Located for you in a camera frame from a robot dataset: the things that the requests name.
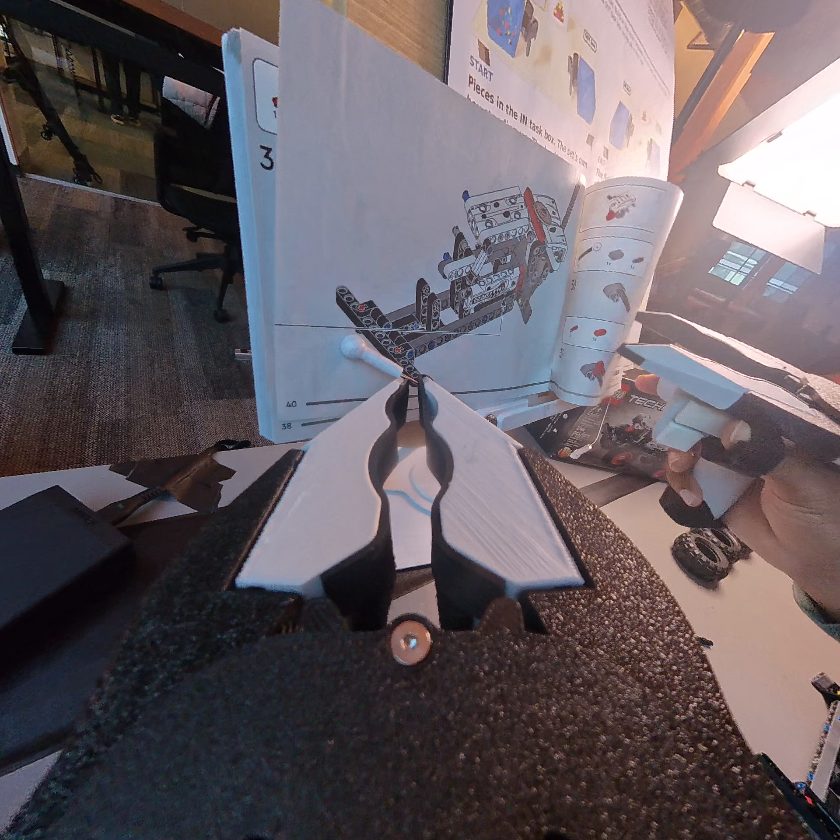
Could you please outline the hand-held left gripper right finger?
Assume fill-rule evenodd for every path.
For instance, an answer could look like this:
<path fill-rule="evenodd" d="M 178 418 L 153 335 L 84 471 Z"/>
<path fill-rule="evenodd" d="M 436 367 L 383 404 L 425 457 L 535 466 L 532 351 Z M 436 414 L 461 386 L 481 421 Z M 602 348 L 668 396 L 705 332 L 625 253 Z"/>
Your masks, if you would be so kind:
<path fill-rule="evenodd" d="M 520 603 L 526 628 L 542 631 L 528 595 L 585 586 L 576 549 L 520 445 L 430 378 L 417 387 L 427 465 L 439 484 L 431 520 L 441 627 L 472 629 L 507 597 Z"/>

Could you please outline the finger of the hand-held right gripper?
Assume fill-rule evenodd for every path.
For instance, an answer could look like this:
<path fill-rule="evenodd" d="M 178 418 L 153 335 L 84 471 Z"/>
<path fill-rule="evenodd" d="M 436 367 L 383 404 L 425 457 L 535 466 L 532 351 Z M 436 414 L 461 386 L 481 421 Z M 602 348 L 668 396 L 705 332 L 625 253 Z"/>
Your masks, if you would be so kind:
<path fill-rule="evenodd" d="M 682 392 L 720 410 L 728 410 L 750 392 L 729 369 L 702 359 L 674 344 L 622 344 L 622 357 L 650 374 L 658 375 Z"/>

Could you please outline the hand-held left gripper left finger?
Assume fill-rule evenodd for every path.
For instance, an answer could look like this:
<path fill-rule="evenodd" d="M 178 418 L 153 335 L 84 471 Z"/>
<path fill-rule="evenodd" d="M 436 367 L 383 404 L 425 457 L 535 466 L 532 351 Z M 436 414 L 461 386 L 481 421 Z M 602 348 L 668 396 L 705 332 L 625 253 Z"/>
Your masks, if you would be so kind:
<path fill-rule="evenodd" d="M 326 596 L 352 629 L 386 624 L 396 568 L 383 487 L 396 465 L 409 387 L 394 381 L 308 444 L 238 588 Z"/>

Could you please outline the white book stand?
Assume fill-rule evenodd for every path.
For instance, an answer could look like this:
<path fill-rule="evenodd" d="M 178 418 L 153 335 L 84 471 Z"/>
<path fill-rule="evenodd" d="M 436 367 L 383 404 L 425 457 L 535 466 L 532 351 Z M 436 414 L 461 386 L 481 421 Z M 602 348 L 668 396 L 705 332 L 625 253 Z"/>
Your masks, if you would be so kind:
<path fill-rule="evenodd" d="M 383 490 L 388 502 L 395 566 L 403 569 L 432 562 L 431 514 L 439 484 L 427 465 L 426 438 L 420 420 L 417 387 L 422 379 L 418 374 L 400 375 L 396 363 L 386 360 L 384 356 L 375 352 L 360 336 L 351 335 L 344 339 L 341 352 L 347 360 L 351 361 L 352 369 L 370 366 L 391 376 L 392 379 L 384 387 L 398 380 L 406 380 L 409 383 L 410 395 L 407 401 L 406 419 L 396 438 L 397 461 L 391 473 L 385 478 Z M 257 527 L 257 534 L 245 551 L 242 566 L 266 524 L 268 516 L 305 454 L 308 444 L 305 444 L 303 449 L 292 449 L 287 452 L 286 461 L 282 466 L 287 469 L 289 477 L 284 479 L 284 484 L 278 490 L 277 499 L 268 503 L 267 512 Z"/>

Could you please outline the instruction booklet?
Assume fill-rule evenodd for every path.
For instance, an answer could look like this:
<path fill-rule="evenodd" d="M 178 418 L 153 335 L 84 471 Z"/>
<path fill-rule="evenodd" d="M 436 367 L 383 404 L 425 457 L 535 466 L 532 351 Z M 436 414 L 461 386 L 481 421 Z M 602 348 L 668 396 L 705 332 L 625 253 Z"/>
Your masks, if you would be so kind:
<path fill-rule="evenodd" d="M 503 427 L 616 390 L 680 190 L 588 183 L 323 2 L 281 2 L 278 41 L 223 41 L 260 433 L 383 387 L 351 335 Z"/>

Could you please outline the brick vehicle model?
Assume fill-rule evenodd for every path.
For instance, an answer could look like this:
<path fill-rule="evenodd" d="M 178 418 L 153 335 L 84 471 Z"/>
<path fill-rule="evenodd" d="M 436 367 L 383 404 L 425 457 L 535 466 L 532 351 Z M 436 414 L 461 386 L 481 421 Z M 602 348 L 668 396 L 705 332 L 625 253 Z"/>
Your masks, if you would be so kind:
<path fill-rule="evenodd" d="M 814 760 L 803 781 L 791 781 L 765 753 L 759 761 L 812 838 L 839 838 L 839 685 L 825 673 L 812 685 L 828 705 Z"/>

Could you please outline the grey desk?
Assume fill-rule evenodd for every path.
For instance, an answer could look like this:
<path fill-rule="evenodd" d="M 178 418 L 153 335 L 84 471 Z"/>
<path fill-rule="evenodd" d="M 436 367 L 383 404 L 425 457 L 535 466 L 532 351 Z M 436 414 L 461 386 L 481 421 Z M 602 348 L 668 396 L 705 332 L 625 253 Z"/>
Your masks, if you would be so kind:
<path fill-rule="evenodd" d="M 5 838 L 808 838 L 685 615 L 610 519 L 528 450 L 595 586 L 546 634 L 433 629 L 394 660 L 329 602 L 235 591 L 283 456 L 152 589 Z"/>

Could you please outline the dark cardboard box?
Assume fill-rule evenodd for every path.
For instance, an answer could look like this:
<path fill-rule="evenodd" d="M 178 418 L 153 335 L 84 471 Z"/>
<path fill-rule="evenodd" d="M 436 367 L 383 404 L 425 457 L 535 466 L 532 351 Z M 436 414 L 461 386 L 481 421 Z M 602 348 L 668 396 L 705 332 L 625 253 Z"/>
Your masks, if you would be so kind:
<path fill-rule="evenodd" d="M 640 375 L 627 371 L 612 396 L 531 423 L 528 432 L 552 459 L 665 480 L 667 447 L 654 441 L 653 429 L 666 402 L 637 389 Z"/>

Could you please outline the black rubber tyre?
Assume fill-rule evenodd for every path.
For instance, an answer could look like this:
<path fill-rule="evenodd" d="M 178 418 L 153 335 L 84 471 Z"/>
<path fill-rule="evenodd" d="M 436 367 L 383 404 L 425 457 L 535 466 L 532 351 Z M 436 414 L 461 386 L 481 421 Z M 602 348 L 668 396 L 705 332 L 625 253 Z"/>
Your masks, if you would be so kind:
<path fill-rule="evenodd" d="M 726 554 L 701 530 L 680 534 L 670 550 L 679 567 L 699 581 L 717 583 L 730 572 Z"/>
<path fill-rule="evenodd" d="M 708 535 L 709 539 L 719 547 L 730 563 L 744 560 L 753 552 L 745 542 L 737 538 L 727 528 L 710 528 Z"/>

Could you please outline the white light panel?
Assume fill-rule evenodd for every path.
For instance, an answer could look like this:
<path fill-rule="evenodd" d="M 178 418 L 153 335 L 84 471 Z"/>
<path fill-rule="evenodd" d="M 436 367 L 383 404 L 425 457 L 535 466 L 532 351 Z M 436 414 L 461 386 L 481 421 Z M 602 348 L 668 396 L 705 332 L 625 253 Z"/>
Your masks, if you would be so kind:
<path fill-rule="evenodd" d="M 813 273 L 839 225 L 838 96 L 718 173 L 730 182 L 713 226 Z"/>

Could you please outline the black power adapter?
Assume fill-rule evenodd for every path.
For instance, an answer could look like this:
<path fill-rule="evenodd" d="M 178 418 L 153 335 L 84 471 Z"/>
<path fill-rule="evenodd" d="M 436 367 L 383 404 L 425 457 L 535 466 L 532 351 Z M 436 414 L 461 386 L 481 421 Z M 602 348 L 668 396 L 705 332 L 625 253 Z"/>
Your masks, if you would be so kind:
<path fill-rule="evenodd" d="M 117 580 L 130 540 L 60 486 L 1 512 L 1 629 L 14 637 Z"/>

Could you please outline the black office chair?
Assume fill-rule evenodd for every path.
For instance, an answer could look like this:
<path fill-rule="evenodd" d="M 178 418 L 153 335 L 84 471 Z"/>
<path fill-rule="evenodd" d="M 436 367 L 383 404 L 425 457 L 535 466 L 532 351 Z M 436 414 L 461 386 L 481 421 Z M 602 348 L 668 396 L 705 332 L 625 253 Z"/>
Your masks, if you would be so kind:
<path fill-rule="evenodd" d="M 209 238 L 224 244 L 222 253 L 199 254 L 186 262 L 152 270 L 150 287 L 163 288 L 163 274 L 188 270 L 222 270 L 214 317 L 229 319 L 226 291 L 243 272 L 235 174 L 226 99 L 165 77 L 161 128 L 154 136 L 154 170 L 159 204 L 188 219 L 187 238 Z"/>

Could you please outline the wooden post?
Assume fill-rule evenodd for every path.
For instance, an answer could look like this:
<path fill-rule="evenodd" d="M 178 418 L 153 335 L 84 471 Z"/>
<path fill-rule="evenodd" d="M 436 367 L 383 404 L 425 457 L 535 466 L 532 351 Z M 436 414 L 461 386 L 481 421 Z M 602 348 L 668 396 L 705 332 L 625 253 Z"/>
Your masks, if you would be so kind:
<path fill-rule="evenodd" d="M 675 120 L 671 181 L 703 151 L 773 36 L 754 34 L 736 24 L 729 29 Z"/>

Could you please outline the black table frame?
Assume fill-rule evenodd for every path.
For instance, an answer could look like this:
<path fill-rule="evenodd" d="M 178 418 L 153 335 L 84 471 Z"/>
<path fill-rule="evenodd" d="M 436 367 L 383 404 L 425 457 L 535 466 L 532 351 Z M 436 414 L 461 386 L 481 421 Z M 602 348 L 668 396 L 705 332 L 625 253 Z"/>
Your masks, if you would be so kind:
<path fill-rule="evenodd" d="M 156 203 L 165 77 L 224 93 L 221 31 L 198 2 L 1 2 L 2 224 L 26 301 L 16 354 L 43 354 L 65 285 L 47 280 L 25 177 Z"/>

